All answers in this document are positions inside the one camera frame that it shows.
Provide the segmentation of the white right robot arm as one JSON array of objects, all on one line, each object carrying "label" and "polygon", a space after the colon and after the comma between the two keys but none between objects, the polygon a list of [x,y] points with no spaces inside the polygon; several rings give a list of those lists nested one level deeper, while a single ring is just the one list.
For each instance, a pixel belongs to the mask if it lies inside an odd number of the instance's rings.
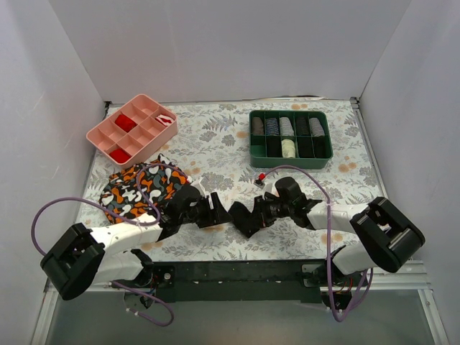
[{"label": "white right robot arm", "polygon": [[306,198],[292,177],[279,179],[275,188],[278,196],[268,193],[254,203],[262,211],[256,229],[289,217],[304,229],[332,229],[358,236],[356,244],[331,253],[325,276],[332,285],[344,284],[351,274],[374,267],[395,273],[426,242],[421,230],[384,197],[368,204],[336,204],[327,209],[327,202]]}]

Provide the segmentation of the black underwear beige waistband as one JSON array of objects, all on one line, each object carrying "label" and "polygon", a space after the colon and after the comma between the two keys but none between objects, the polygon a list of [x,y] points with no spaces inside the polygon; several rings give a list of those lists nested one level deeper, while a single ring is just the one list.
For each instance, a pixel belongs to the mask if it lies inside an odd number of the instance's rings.
[{"label": "black underwear beige waistband", "polygon": [[233,225],[246,238],[252,237],[264,226],[260,213],[249,211],[243,203],[234,202],[229,214],[233,219]]}]

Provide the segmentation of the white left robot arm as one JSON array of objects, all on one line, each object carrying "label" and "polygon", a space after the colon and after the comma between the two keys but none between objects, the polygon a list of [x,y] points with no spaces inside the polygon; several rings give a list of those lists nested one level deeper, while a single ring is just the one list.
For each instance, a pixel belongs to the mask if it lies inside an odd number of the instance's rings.
[{"label": "white left robot arm", "polygon": [[192,185],[161,202],[157,212],[133,222],[88,229],[72,225],[44,255],[40,267],[63,300],[72,300],[91,285],[122,280],[135,287],[150,286],[155,264],[143,244],[166,239],[183,224],[206,228],[230,223],[232,217],[216,193],[201,195]]}]

